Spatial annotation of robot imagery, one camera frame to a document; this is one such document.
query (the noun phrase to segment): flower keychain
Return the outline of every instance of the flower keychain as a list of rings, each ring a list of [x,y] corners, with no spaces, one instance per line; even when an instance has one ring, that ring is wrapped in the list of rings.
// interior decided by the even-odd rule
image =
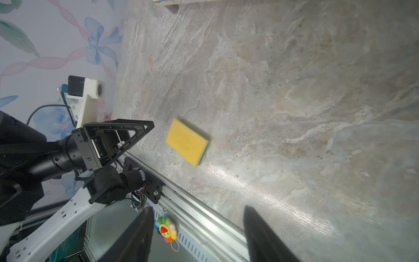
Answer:
[[[170,243],[170,246],[172,247],[173,251],[177,252],[179,251],[179,243],[176,241],[176,238],[178,238],[178,232],[176,231],[175,224],[170,221],[168,218],[159,217],[156,221],[156,229],[157,233],[159,233],[164,241],[166,243]],[[178,243],[178,250],[175,250],[172,246],[172,243],[176,241]]]

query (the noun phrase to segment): black mounting plate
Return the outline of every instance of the black mounting plate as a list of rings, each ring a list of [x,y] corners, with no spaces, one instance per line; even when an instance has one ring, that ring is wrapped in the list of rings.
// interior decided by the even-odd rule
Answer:
[[[150,199],[153,203],[157,204],[160,196],[161,196],[161,189],[163,187],[163,183],[154,175],[152,175],[149,171],[147,171],[144,167],[142,167],[140,164],[135,162],[132,158],[126,157],[124,160],[124,172],[133,170],[135,168],[138,168],[140,170],[143,170],[145,173],[145,188],[144,188],[144,195]]]

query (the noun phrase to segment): floral wallpaper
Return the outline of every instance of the floral wallpaper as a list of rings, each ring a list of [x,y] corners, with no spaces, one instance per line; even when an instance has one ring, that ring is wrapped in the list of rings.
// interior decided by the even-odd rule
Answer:
[[[26,122],[62,104],[69,75],[105,83],[98,121],[111,120],[126,0],[0,0],[0,110]],[[29,125],[57,141],[73,126],[64,107],[36,112]],[[33,208],[71,198],[83,185],[68,173],[42,183]]]

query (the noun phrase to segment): white mount bracket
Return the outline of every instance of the white mount bracket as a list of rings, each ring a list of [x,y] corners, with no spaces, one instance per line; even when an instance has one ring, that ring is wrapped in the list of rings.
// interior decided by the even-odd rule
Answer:
[[[66,97],[70,99],[70,108],[77,121],[76,128],[83,127],[84,124],[97,122],[98,117],[98,99],[105,93],[105,84],[102,81],[85,78],[83,87],[83,96]]]
[[[90,204],[90,197],[87,188],[80,188],[59,211],[27,238],[10,248],[7,262],[45,261],[81,224],[106,206]]]

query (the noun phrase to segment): yellow sponge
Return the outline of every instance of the yellow sponge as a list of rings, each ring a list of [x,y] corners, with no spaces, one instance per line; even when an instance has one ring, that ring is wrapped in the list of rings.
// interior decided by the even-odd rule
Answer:
[[[191,165],[197,167],[207,148],[208,140],[175,118],[170,126],[166,143]]]

